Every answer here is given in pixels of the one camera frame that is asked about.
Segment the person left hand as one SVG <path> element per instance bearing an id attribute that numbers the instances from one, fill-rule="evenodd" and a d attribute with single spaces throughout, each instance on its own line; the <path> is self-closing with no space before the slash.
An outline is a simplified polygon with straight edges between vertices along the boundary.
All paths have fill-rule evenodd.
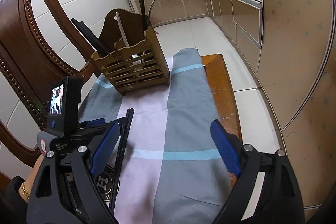
<path id="1" fill-rule="evenodd" d="M 29 174 L 29 176 L 27 177 L 27 180 L 25 181 L 25 190 L 28 194 L 31 193 L 31 189 L 33 187 L 34 184 L 34 180 L 35 177 L 37 175 L 37 172 L 39 170 L 39 167 L 41 166 L 41 163 L 44 159 L 43 155 L 40 155 L 37 159 L 37 161 L 35 162 L 35 165 L 33 167 L 33 170 L 31 171 L 31 173 Z"/>

